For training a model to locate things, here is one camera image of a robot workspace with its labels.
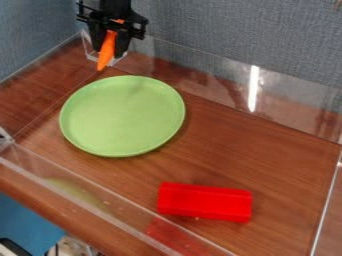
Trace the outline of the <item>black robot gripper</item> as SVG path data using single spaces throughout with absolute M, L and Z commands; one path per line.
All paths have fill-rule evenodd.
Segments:
M 76 19 L 88 26 L 92 48 L 100 51 L 107 31 L 116 32 L 115 57 L 125 53 L 131 37 L 143 39 L 148 19 L 131 7 L 131 0 L 76 0 Z

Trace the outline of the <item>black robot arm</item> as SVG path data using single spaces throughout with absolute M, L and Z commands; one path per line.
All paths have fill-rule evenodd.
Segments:
M 131 7 L 131 0 L 76 0 L 76 19 L 88 27 L 92 48 L 100 51 L 105 34 L 116 33 L 113 57 L 120 58 L 133 38 L 143 40 L 148 19 Z

